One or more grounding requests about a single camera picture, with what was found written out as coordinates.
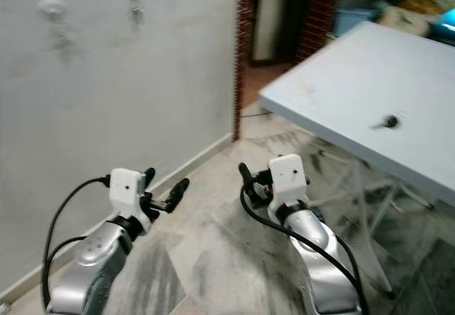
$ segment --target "marble floor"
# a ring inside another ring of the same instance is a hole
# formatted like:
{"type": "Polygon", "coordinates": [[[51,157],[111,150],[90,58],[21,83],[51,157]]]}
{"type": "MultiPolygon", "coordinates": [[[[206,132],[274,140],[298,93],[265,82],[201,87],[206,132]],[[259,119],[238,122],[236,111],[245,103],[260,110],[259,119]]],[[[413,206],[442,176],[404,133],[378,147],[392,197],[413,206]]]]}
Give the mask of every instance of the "marble floor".
{"type": "MultiPolygon", "coordinates": [[[[260,112],[251,105],[243,115],[260,112]]],[[[190,188],[174,213],[162,215],[134,243],[104,314],[305,314],[291,282],[287,239],[241,209],[237,165],[244,161],[254,171],[278,154],[297,153],[311,179],[310,198],[320,198],[343,170],[339,162],[319,157],[320,149],[348,157],[274,114],[242,118],[242,139],[192,172],[190,188]]],[[[365,180],[384,176],[367,165],[363,173],[365,180]]],[[[380,191],[368,196],[369,215],[381,198],[380,191]]],[[[455,211],[439,203],[428,211],[405,197],[397,202],[404,212],[390,208],[373,238],[395,300],[387,299],[366,273],[354,202],[322,211],[354,249],[371,314],[454,314],[455,211]]],[[[40,313],[35,288],[13,304],[10,314],[40,313]]]]}

